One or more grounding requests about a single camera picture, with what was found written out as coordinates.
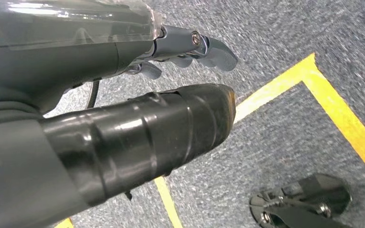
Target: yellow floor marking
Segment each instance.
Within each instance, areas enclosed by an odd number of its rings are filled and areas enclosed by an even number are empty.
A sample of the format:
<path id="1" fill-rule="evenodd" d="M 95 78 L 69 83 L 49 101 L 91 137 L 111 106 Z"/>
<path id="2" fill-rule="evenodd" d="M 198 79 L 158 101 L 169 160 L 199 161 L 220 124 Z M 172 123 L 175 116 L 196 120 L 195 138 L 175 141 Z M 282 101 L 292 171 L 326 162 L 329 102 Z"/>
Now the yellow floor marking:
<path id="1" fill-rule="evenodd" d="M 303 82 L 365 163 L 365 126 L 315 67 Z"/>
<path id="2" fill-rule="evenodd" d="M 61 223 L 55 226 L 55 228 L 74 228 L 70 218 L 63 220 Z"/>
<path id="3" fill-rule="evenodd" d="M 178 218 L 177 211 L 175 210 L 173 199 L 171 198 L 170 191 L 167 187 L 164 177 L 158 177 L 154 180 L 157 189 L 159 190 L 160 197 L 162 198 L 164 207 L 169 215 L 170 221 L 174 228 L 183 228 L 180 218 Z"/>
<path id="4" fill-rule="evenodd" d="M 244 119 L 247 115 L 298 84 L 305 73 L 305 65 L 307 65 L 307 59 L 297 63 L 245 99 L 236 107 L 234 123 Z"/>

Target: clear plastic sheet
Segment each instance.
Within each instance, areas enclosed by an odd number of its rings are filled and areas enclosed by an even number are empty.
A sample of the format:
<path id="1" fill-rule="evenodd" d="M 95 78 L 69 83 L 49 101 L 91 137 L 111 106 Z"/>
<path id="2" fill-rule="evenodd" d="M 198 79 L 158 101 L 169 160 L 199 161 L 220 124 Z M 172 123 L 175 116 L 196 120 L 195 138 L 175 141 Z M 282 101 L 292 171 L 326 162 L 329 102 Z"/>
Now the clear plastic sheet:
<path id="1" fill-rule="evenodd" d="M 153 40 L 162 17 L 142 0 L 0 0 L 0 47 Z"/>

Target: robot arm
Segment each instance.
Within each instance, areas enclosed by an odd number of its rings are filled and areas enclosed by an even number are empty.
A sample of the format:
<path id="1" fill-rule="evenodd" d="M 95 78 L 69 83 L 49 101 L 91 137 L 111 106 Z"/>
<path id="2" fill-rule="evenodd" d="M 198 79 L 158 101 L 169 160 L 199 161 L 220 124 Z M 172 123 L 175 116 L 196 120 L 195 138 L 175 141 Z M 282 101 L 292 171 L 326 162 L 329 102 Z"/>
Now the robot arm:
<path id="1" fill-rule="evenodd" d="M 221 42 L 154 23 L 146 5 L 111 2 L 0 0 L 0 228 L 39 228 L 103 203 L 170 174 L 230 133 L 234 92 L 216 84 L 43 118 L 84 82 L 158 77 L 148 61 L 235 67 Z"/>

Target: gray fabric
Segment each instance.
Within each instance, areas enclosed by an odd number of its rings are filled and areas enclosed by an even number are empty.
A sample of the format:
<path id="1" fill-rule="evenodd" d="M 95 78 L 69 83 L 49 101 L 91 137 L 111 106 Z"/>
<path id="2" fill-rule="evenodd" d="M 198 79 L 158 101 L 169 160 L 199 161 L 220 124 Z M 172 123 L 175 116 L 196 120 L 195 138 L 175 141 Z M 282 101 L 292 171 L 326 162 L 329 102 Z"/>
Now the gray fabric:
<path id="1" fill-rule="evenodd" d="M 101 83 L 97 105 L 194 83 L 232 86 L 242 101 L 310 53 L 365 124 L 365 0 L 146 0 L 169 25 L 198 29 L 228 44 L 240 62 L 228 73 L 196 62 L 157 64 L 163 77 L 121 75 Z M 83 109 L 89 86 L 66 94 L 50 115 Z M 345 178 L 354 202 L 340 220 L 365 228 L 365 164 L 300 84 L 238 123 L 213 152 L 166 180 L 187 228 L 256 228 L 252 192 L 313 172 Z M 77 228 L 172 227 L 154 183 L 74 216 Z"/>

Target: metal screw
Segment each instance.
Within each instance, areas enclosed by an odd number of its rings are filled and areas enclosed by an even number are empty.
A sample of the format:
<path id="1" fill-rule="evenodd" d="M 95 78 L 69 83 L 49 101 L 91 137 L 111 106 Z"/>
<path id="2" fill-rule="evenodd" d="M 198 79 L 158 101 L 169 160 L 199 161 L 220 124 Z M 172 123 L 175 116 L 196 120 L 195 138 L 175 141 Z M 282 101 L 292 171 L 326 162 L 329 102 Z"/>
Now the metal screw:
<path id="1" fill-rule="evenodd" d="M 331 209 L 325 203 L 319 205 L 317 213 L 324 214 L 327 218 L 331 217 Z"/>
<path id="2" fill-rule="evenodd" d="M 261 221 L 263 223 L 270 223 L 270 221 L 271 221 L 270 215 L 266 212 L 262 212 L 261 213 Z"/>
<path id="3" fill-rule="evenodd" d="M 195 46 L 199 46 L 201 44 L 201 36 L 197 31 L 192 32 L 192 43 Z"/>

